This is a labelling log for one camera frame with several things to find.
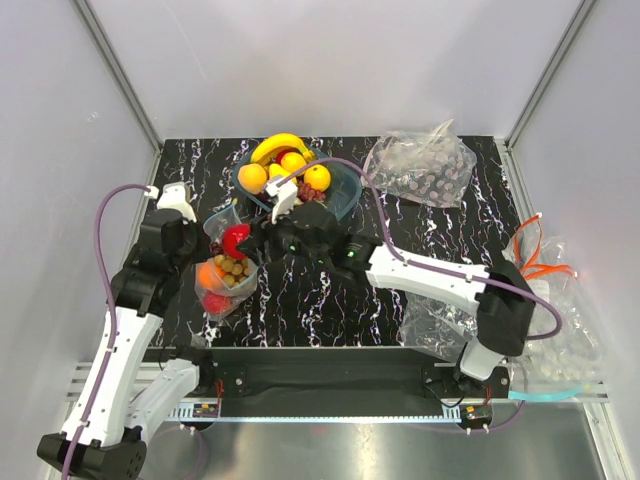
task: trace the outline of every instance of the bowl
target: bowl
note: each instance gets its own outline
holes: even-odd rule
[[[232,181],[235,187],[247,198],[249,198],[253,203],[258,205],[266,212],[270,212],[273,207],[264,201],[257,198],[255,195],[247,192],[240,182],[238,181],[238,171],[244,165],[247,165],[251,162],[251,154],[253,153],[252,149],[250,150],[244,157],[240,159],[240,161],[236,164],[233,169]],[[313,153],[316,154],[317,158],[326,158],[327,155],[323,152],[316,150],[315,148],[311,148]],[[333,213],[338,220],[346,217],[351,213],[353,207],[355,207],[360,195],[362,194],[362,184],[360,183],[360,177],[356,172],[351,170],[349,167],[346,167],[340,163],[325,163],[323,164],[325,167],[329,169],[329,173],[331,173],[331,185],[324,192],[327,195],[326,200],[324,201],[327,209]]]

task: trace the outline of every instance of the plastic bag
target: plastic bag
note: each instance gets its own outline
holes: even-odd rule
[[[391,132],[380,137],[364,171],[385,193],[431,207],[460,207],[477,158],[449,131],[452,121],[430,133]]]
[[[221,243],[224,231],[239,223],[242,222],[236,213],[235,205],[231,204],[209,217],[203,228],[212,243]],[[256,276],[258,269],[250,259],[248,268],[250,274],[246,280],[235,287],[228,287],[218,275],[213,259],[196,265],[195,291],[207,312],[208,320],[220,322],[253,294],[258,284]]]
[[[562,238],[542,238],[537,219],[525,223],[503,252],[526,277],[533,292],[558,309],[563,328],[547,340],[528,341],[518,364],[528,378],[528,393],[581,388],[604,379],[605,352],[588,317],[588,308],[573,271],[565,265]],[[465,343],[477,335],[476,318],[438,300],[407,294],[407,309],[400,327],[405,347],[426,347],[444,360],[455,362]],[[529,334],[553,330],[555,319],[536,306]],[[524,391],[523,375],[516,369],[512,389]]]

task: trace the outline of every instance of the yellow banana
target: yellow banana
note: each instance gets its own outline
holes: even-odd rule
[[[259,163],[262,166],[266,166],[278,153],[291,148],[300,152],[300,155],[303,156],[306,162],[316,159],[313,151],[307,148],[300,137],[293,133],[277,133],[263,140],[262,143],[256,147],[251,154],[251,163]]]

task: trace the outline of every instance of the reflective metal surface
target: reflective metal surface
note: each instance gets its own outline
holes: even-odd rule
[[[514,407],[495,410],[497,423]],[[507,429],[471,437],[442,426],[224,423],[203,437],[208,458],[192,480],[605,478],[577,404],[527,405]],[[183,478],[198,459],[197,438],[177,430],[154,438],[141,478]]]

